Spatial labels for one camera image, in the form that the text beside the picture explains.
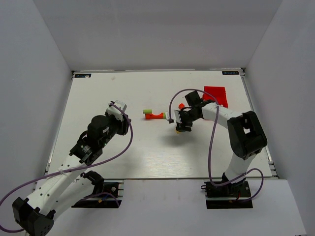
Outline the red arch wood block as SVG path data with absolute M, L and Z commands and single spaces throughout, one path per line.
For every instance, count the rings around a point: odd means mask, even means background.
M 165 119 L 165 113 L 160 113 L 158 115 L 149 114 L 149 119 Z

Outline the long green wood block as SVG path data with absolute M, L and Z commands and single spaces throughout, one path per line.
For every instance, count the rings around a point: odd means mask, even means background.
M 152 114 L 153 112 L 152 112 L 152 110 L 150 110 L 150 109 L 144 109 L 143 110 L 143 114 Z

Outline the red plastic bin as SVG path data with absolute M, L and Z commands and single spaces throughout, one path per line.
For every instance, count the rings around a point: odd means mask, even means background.
M 202 99 L 206 101 L 207 104 L 202 108 L 203 119 L 212 121 L 215 120 L 218 109 L 218 105 L 214 100 L 215 98 L 219 104 L 218 122 L 228 120 L 228 102 L 225 87 L 204 86 L 204 91 L 206 94 L 203 95 Z

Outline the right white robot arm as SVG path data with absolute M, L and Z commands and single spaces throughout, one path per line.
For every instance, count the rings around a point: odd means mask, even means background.
M 193 122 L 199 119 L 211 120 L 214 125 L 208 150 L 208 175 L 210 186 L 216 190 L 232 192 L 243 184 L 254 158 L 267 146 L 267 138 L 254 111 L 236 112 L 219 104 L 211 95 L 209 100 L 200 97 L 201 90 L 188 89 L 185 96 L 187 106 L 169 112 L 169 123 L 176 123 L 176 131 L 190 132 Z M 227 129 L 232 149 L 231 161 L 223 172 L 220 183 L 212 178 L 212 147 L 216 126 Z

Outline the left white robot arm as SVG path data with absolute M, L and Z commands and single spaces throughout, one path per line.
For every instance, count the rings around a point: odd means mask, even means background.
M 130 129 L 126 104 L 111 102 L 104 115 L 92 118 L 87 130 L 78 138 L 69 155 L 55 173 L 24 199 L 12 204 L 14 219 L 31 236 L 45 236 L 55 220 L 85 196 L 103 195 L 104 178 L 91 167 L 115 135 L 126 135 Z

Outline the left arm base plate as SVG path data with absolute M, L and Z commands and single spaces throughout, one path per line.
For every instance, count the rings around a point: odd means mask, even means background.
M 98 190 L 76 202 L 72 208 L 118 209 L 124 195 L 123 180 L 105 180 L 102 192 Z

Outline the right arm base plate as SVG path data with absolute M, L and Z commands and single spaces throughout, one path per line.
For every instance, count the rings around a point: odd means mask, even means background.
M 252 200 L 248 200 L 251 190 L 247 181 L 215 187 L 209 181 L 204 182 L 201 190 L 205 192 L 207 209 L 251 209 Z

